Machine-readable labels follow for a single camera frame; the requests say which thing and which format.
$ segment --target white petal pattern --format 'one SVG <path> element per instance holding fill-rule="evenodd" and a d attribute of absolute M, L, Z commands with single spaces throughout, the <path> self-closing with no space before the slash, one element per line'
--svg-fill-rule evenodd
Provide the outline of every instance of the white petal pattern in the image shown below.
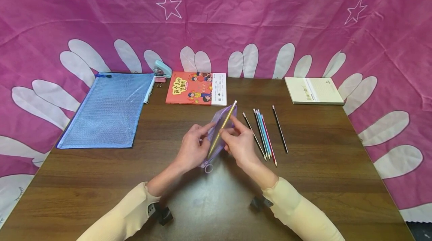
<path fill-rule="evenodd" d="M 331 78 L 333 75 L 335 75 L 344 64 L 346 58 L 346 54 L 341 53 L 341 51 L 338 51 L 335 55 L 333 55 L 324 71 L 323 78 Z"/>
<path fill-rule="evenodd" d="M 146 50 L 144 52 L 144 59 L 147 62 L 147 65 L 149 68 L 153 71 L 153 68 L 155 66 L 156 60 L 162 61 L 162 58 L 153 50 Z"/>
<path fill-rule="evenodd" d="M 33 164 L 40 167 L 48 153 L 43 154 L 31 149 L 15 139 L 0 136 L 0 155 L 8 155 L 22 158 L 33 158 Z"/>
<path fill-rule="evenodd" d="M 68 45 L 70 51 L 80 56 L 89 67 L 98 72 L 110 71 L 100 54 L 88 43 L 79 39 L 72 39 L 69 40 Z"/>
<path fill-rule="evenodd" d="M 59 107 L 40 98 L 29 88 L 21 86 L 12 88 L 12 99 L 18 107 L 56 125 L 62 130 L 69 123 L 69 118 Z"/>
<path fill-rule="evenodd" d="M 243 76 L 245 78 L 253 78 L 258 65 L 258 48 L 255 44 L 247 45 L 243 50 Z"/>
<path fill-rule="evenodd" d="M 312 65 L 312 56 L 305 55 L 301 57 L 295 67 L 294 76 L 296 78 L 305 78 L 308 75 L 310 66 Z"/>
<path fill-rule="evenodd" d="M 204 51 L 199 51 L 195 54 L 195 65 L 196 70 L 199 72 L 207 72 L 210 73 L 212 70 L 212 64 L 210 62 L 210 58 L 208 57 L 207 53 Z"/>
<path fill-rule="evenodd" d="M 134 52 L 133 48 L 124 40 L 117 39 L 114 41 L 114 48 L 120 56 L 120 59 L 132 73 L 142 73 L 141 61 Z"/>
<path fill-rule="evenodd" d="M 228 59 L 228 77 L 239 78 L 243 70 L 243 53 L 234 51 Z"/>
<path fill-rule="evenodd" d="M 63 67 L 85 82 L 88 87 L 92 86 L 95 81 L 93 71 L 88 67 L 86 62 L 81 59 L 81 57 L 71 51 L 63 51 L 60 53 L 60 62 Z"/>
<path fill-rule="evenodd" d="M 180 51 L 180 61 L 185 72 L 198 72 L 195 65 L 195 53 L 194 51 L 186 46 Z"/>
<path fill-rule="evenodd" d="M 395 138 L 407 127 L 409 122 L 410 116 L 407 112 L 401 110 L 393 111 L 384 115 L 375 124 L 363 130 L 358 136 L 362 139 L 362 144 L 365 147 L 382 144 Z"/>
<path fill-rule="evenodd" d="M 343 107 L 346 115 L 352 114 L 371 96 L 377 85 L 377 78 L 374 76 L 367 77 L 360 82 L 358 87 L 348 96 Z"/>
<path fill-rule="evenodd" d="M 79 102 L 58 84 L 44 80 L 34 80 L 31 85 L 39 97 L 60 108 L 76 111 L 80 106 Z"/>
<path fill-rule="evenodd" d="M 382 179 L 395 178 L 415 170 L 423 161 L 423 155 L 412 145 L 399 145 L 373 164 Z"/>
<path fill-rule="evenodd" d="M 278 57 L 276 57 L 276 64 L 273 73 L 273 79 L 283 79 L 285 74 L 291 67 L 294 59 L 296 48 L 294 44 L 288 43 L 282 46 L 279 50 Z"/>
<path fill-rule="evenodd" d="M 342 82 L 342 84 L 338 88 L 342 100 L 345 100 L 357 88 L 362 79 L 362 74 L 355 73 L 346 78 L 344 82 Z"/>
<path fill-rule="evenodd" d="M 432 222 L 432 202 L 399 211 L 405 221 Z"/>
<path fill-rule="evenodd" d="M 0 220 L 5 221 L 29 186 L 33 175 L 8 175 L 0 178 Z"/>

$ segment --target purple pencil pouch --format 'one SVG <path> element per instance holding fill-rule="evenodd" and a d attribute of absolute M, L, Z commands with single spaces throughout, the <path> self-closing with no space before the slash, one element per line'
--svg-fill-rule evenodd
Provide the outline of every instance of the purple pencil pouch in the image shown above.
<path fill-rule="evenodd" d="M 215 122 L 216 125 L 208 131 L 209 135 L 207 136 L 207 138 L 210 141 L 210 146 L 213 144 L 217 133 L 222 128 L 222 124 L 225 121 L 225 118 L 227 117 L 228 112 L 230 111 L 231 107 L 232 107 L 232 105 L 219 110 L 218 112 L 215 113 L 215 116 L 213 116 L 213 119 L 211 119 L 211 122 Z M 231 113 L 231 116 L 237 116 L 237 105 L 234 107 L 234 110 Z M 234 124 L 232 123 L 231 120 L 228 120 L 227 124 L 225 125 L 225 128 L 232 128 L 232 127 L 234 127 Z M 213 165 L 211 165 L 210 162 L 214 158 L 216 158 L 216 156 L 219 154 L 219 152 L 221 152 L 221 150 L 224 148 L 224 146 L 225 146 L 224 140 L 222 140 L 222 138 L 219 137 L 218 141 L 216 142 L 215 148 L 213 149 L 213 152 L 211 153 L 210 158 L 205 157 L 204 161 L 200 165 L 201 168 L 204 168 L 205 173 L 211 173 L 211 171 L 213 171 Z"/>

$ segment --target red book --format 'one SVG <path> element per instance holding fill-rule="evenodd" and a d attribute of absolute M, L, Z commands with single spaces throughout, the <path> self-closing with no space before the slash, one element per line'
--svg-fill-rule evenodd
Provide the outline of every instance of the red book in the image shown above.
<path fill-rule="evenodd" d="M 227 74 L 174 71 L 167 104 L 227 105 Z"/>

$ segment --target sleeve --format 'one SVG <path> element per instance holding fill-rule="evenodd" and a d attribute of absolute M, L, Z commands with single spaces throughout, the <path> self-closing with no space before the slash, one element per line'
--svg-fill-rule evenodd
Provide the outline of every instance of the sleeve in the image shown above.
<path fill-rule="evenodd" d="M 142 182 L 134 187 L 77 241 L 124 241 L 133 236 L 148 220 L 148 206 L 160 199 L 148 193 L 146 184 L 147 182 Z"/>
<path fill-rule="evenodd" d="M 304 241 L 344 241 L 339 230 L 314 204 L 300 195 L 285 179 L 263 190 L 273 203 L 273 214 Z"/>

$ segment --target colored pencil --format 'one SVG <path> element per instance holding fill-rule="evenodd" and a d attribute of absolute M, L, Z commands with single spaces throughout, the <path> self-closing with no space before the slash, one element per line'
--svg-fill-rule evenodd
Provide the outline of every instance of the colored pencil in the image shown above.
<path fill-rule="evenodd" d="M 266 133 L 266 131 L 264 129 L 264 123 L 263 123 L 262 115 L 259 112 L 260 110 L 256 110 L 256 111 L 258 113 L 258 120 L 259 120 L 259 122 L 261 124 L 262 134 L 264 135 L 265 148 L 267 150 L 267 155 L 271 158 L 272 154 L 271 154 L 271 150 L 270 150 L 270 144 L 269 144 L 269 142 L 267 140 L 267 133 Z"/>
<path fill-rule="evenodd" d="M 265 133 L 267 134 L 267 139 L 268 139 L 268 141 L 269 141 L 271 154 L 273 155 L 273 156 L 272 156 L 272 158 L 273 158 L 273 163 L 274 163 L 275 166 L 277 167 L 277 166 L 278 166 L 278 163 L 277 163 L 277 161 L 276 161 L 276 156 L 275 156 L 275 153 L 274 153 L 274 151 L 273 151 L 273 147 L 271 146 L 270 135 L 269 135 L 269 132 L 268 132 L 268 130 L 267 130 L 267 126 L 266 126 L 265 121 L 264 121 L 264 115 L 261 114 L 261 117 L 262 117 L 262 122 L 263 122 L 263 124 L 264 124 Z"/>
<path fill-rule="evenodd" d="M 237 100 L 234 101 L 234 103 L 232 104 L 230 110 L 228 111 L 228 114 L 227 114 L 227 116 L 226 116 L 224 122 L 222 123 L 222 127 L 221 127 L 221 129 L 222 129 L 222 128 L 225 128 L 225 125 L 227 125 L 227 122 L 228 122 L 228 120 L 230 119 L 230 117 L 231 117 L 231 113 L 232 113 L 232 111 L 234 110 L 234 107 L 236 106 L 236 104 L 237 104 Z M 216 146 L 216 142 L 219 140 L 219 137 L 221 136 L 220 134 L 221 134 L 221 133 L 219 133 L 219 131 L 218 131 L 218 132 L 217 132 L 217 135 L 216 135 L 216 138 L 215 138 L 215 141 L 214 141 L 213 144 L 211 145 L 211 147 L 210 147 L 210 151 L 208 152 L 207 159 L 210 159 L 210 156 L 211 156 L 211 154 L 213 153 L 213 150 L 214 150 L 214 148 L 215 148 L 215 146 Z"/>
<path fill-rule="evenodd" d="M 248 121 L 248 119 L 247 119 L 245 113 L 243 113 L 243 117 L 244 117 L 244 119 L 245 119 L 245 121 L 246 121 L 246 124 L 247 124 L 247 126 L 249 127 L 249 129 L 252 130 L 251 124 L 249 123 L 249 121 Z M 262 156 L 264 157 L 265 161 L 267 161 L 267 156 L 264 154 L 264 151 L 263 151 L 263 149 L 261 148 L 261 145 L 260 145 L 260 143 L 259 143 L 257 137 L 255 136 L 255 133 L 254 133 L 253 130 L 252 130 L 252 133 L 253 133 L 253 136 L 254 136 L 253 138 L 255 139 L 255 142 L 256 142 L 256 144 L 258 145 L 259 150 L 260 150 L 261 153 L 262 153 Z"/>
<path fill-rule="evenodd" d="M 282 133 L 281 124 L 279 123 L 279 119 L 278 119 L 278 116 L 276 114 L 276 109 L 275 109 L 274 105 L 272 105 L 272 109 L 273 109 L 273 114 L 275 115 L 274 117 L 276 119 L 277 128 L 279 129 L 279 134 L 281 136 L 282 143 L 283 143 L 283 146 L 285 148 L 285 153 L 287 154 L 288 153 L 288 147 L 287 147 L 287 144 L 285 143 L 285 138 L 284 138 L 284 135 Z"/>
<path fill-rule="evenodd" d="M 264 138 L 262 137 L 263 135 L 263 133 L 262 133 L 262 130 L 261 130 L 261 126 L 260 126 L 260 124 L 259 124 L 259 121 L 258 121 L 258 114 L 257 114 L 257 112 L 256 112 L 256 110 L 255 110 L 255 108 L 253 109 L 253 115 L 255 116 L 255 121 L 257 122 L 257 124 L 256 124 L 256 126 L 258 127 L 258 131 L 259 131 L 259 136 L 261 137 L 261 142 L 262 142 L 262 146 L 264 147 L 264 150 L 265 150 L 265 144 L 264 144 Z M 265 156 L 268 158 L 268 159 L 270 159 L 270 156 L 267 156 L 267 150 L 265 150 Z"/>

